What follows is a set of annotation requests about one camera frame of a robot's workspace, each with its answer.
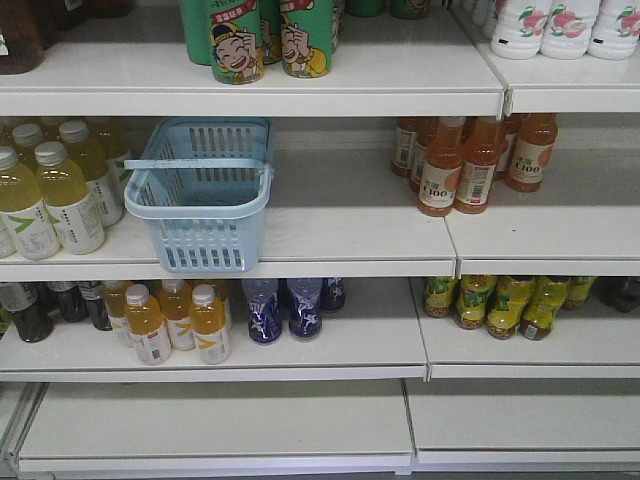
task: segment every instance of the brown bottle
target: brown bottle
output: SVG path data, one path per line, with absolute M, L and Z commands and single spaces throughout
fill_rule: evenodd
M 0 1 L 0 75 L 33 70 L 44 60 L 29 0 Z

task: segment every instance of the shelf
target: shelf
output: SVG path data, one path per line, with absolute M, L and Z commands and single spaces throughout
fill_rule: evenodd
M 415 470 L 633 471 L 635 381 L 408 380 Z
M 295 340 L 285 328 L 272 345 L 247 333 L 248 312 L 233 284 L 231 356 L 205 365 L 195 350 L 174 350 L 158 366 L 138 360 L 113 332 L 88 321 L 58 322 L 42 342 L 22 342 L 12 326 L 0 341 L 0 380 L 50 382 L 209 382 L 344 380 L 426 375 L 426 356 L 409 285 L 404 278 L 348 279 L 342 310 L 323 315 L 313 341 Z
M 22 474 L 309 474 L 411 461 L 399 381 L 96 387 L 49 386 L 18 453 Z

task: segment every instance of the white bottle cap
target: white bottle cap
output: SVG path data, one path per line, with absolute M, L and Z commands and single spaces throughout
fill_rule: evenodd
M 40 165 L 51 167 L 67 159 L 67 149 L 60 142 L 44 142 L 36 147 L 36 160 Z
M 82 120 L 71 120 L 60 125 L 60 138 L 64 142 L 79 143 L 89 137 L 89 127 Z

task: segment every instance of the white bottle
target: white bottle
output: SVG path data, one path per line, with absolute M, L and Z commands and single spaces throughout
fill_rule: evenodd
M 512 60 L 536 56 L 553 0 L 507 0 L 500 8 L 491 50 Z
M 639 34 L 639 0 L 602 0 L 587 53 L 606 60 L 624 60 L 633 55 Z
M 540 53 L 560 60 L 582 57 L 589 47 L 599 8 L 600 0 L 554 0 Z

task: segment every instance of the light blue plastic basket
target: light blue plastic basket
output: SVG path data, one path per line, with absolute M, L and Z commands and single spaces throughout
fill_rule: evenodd
M 243 272 L 258 263 L 273 169 L 260 118 L 170 118 L 153 132 L 125 190 L 169 272 Z

